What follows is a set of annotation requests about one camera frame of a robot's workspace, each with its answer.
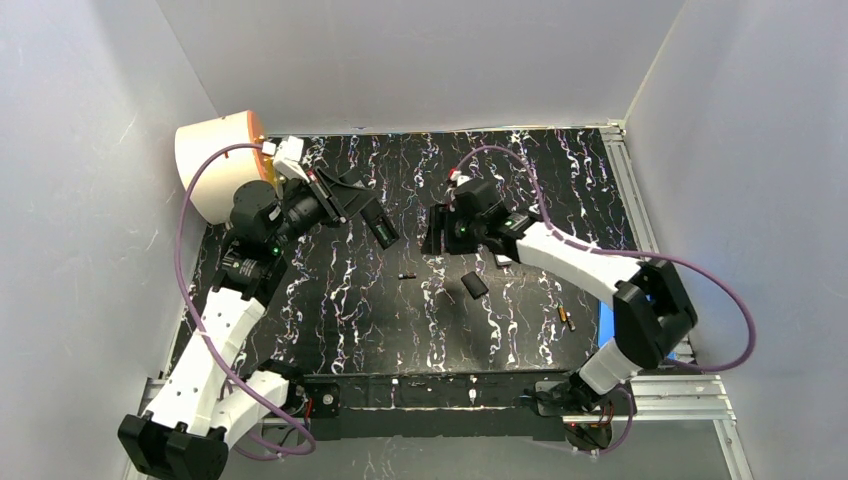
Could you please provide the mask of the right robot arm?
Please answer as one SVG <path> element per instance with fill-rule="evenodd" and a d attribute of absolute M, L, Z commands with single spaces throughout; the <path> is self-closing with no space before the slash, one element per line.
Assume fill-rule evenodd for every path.
<path fill-rule="evenodd" d="M 446 203 L 429 207 L 421 252 L 495 255 L 539 268 L 591 294 L 613 313 L 612 337 L 566 380 L 530 393 L 542 415 L 589 412 L 617 387 L 653 370 L 697 323 L 675 266 L 626 251 L 602 255 L 540 214 L 510 210 L 493 182 L 468 179 Z"/>

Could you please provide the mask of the black battery cover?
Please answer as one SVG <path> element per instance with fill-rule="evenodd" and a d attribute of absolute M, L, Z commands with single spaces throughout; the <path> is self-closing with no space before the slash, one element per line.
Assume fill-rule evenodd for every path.
<path fill-rule="evenodd" d="M 476 272 L 469 272 L 460 278 L 472 299 L 478 300 L 489 292 L 488 286 Z"/>

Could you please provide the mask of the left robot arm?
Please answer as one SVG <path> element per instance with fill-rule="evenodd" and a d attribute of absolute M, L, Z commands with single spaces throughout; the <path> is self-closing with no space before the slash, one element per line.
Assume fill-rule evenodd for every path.
<path fill-rule="evenodd" d="M 281 413 L 297 376 L 268 360 L 247 377 L 233 363 L 288 268 L 284 249 L 318 225 L 361 215 L 382 247 L 397 234 L 359 172 L 316 167 L 290 174 L 283 190 L 264 180 L 239 186 L 230 202 L 223 249 L 204 308 L 189 312 L 191 339 L 156 396 L 129 414 L 118 439 L 135 469 L 155 479 L 217 479 L 231 450 L 268 414 Z"/>

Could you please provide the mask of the white remote control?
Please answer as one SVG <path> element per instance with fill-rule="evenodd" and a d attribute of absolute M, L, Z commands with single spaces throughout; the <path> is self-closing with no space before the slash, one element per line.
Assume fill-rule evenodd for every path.
<path fill-rule="evenodd" d="M 509 268 L 513 264 L 513 260 L 506 255 L 495 254 L 494 260 L 497 268 Z"/>

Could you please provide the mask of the black remote control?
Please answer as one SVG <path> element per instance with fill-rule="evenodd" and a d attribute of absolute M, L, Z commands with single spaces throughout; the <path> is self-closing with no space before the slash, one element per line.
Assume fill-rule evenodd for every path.
<path fill-rule="evenodd" d="M 369 200 L 360 212 L 363 221 L 383 250 L 389 249 L 399 240 L 394 224 L 388 218 L 377 199 Z"/>

